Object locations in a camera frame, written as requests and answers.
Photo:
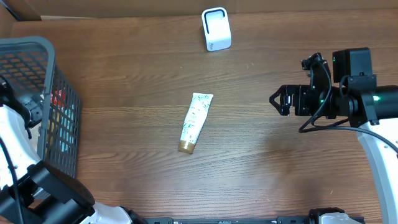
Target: red object in basket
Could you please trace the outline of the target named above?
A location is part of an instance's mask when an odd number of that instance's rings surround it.
[[[55,93],[58,93],[58,96],[62,97],[62,99],[65,101],[65,94],[62,93],[62,90],[60,90],[60,91],[55,90]],[[57,104],[57,97],[53,97],[52,93],[51,93],[51,103],[55,104],[57,106],[65,107],[65,105],[61,101],[59,101]]]

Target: small white box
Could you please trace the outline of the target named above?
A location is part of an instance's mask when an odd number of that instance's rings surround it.
[[[206,9],[201,14],[208,51],[227,49],[231,46],[231,29],[223,7]]]

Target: basket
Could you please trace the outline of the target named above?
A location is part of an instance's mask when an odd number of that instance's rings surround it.
[[[41,120],[39,157],[75,178],[81,100],[55,64],[53,45],[42,37],[0,39],[0,75],[30,110],[32,121]],[[46,196],[43,191],[35,195]]]

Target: brown wall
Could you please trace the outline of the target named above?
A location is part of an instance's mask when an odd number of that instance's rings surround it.
[[[8,0],[40,16],[134,17],[199,15],[223,6],[229,13],[383,9],[398,7],[397,0]]]
[[[7,9],[0,4],[0,38],[7,38],[10,36],[12,23],[16,20],[7,11]]]

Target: robotic hand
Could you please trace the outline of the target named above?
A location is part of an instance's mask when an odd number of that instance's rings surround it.
[[[384,223],[398,223],[398,86],[377,87],[371,68],[369,49],[351,49],[333,53],[334,81],[332,87],[327,61],[320,53],[302,61],[311,78],[309,85],[284,85],[270,97],[270,103],[281,115],[311,116],[299,129],[306,133],[319,130],[350,130],[358,132],[373,172],[382,209]],[[173,220],[171,218],[143,219],[132,210],[108,207],[95,202],[92,194],[78,180],[54,169],[39,160],[29,144],[29,111],[21,107],[10,94],[11,87],[0,85],[0,139],[2,149],[12,152],[0,157],[0,215],[18,223],[109,223],[109,224],[244,224],[305,223],[305,224],[355,224],[363,218],[350,218],[339,208],[310,210],[308,216],[277,217],[276,219],[245,220]],[[280,104],[275,102],[280,97]],[[328,126],[317,126],[321,116],[348,119]],[[344,122],[350,127],[340,126]],[[305,129],[309,124],[314,128]],[[35,208],[34,192],[44,189],[50,196]]]
[[[371,166],[383,223],[398,223],[398,86],[377,86],[368,48],[333,53],[333,80],[339,87],[332,87],[328,63],[320,53],[302,60],[302,67],[309,71],[310,84],[283,85],[269,98],[270,103],[284,116],[291,106],[295,115],[311,116],[300,133],[356,131]],[[280,104],[275,102],[278,96]],[[348,118],[315,125],[322,116]],[[348,121],[350,127],[340,126]],[[305,129],[310,123],[314,128]]]

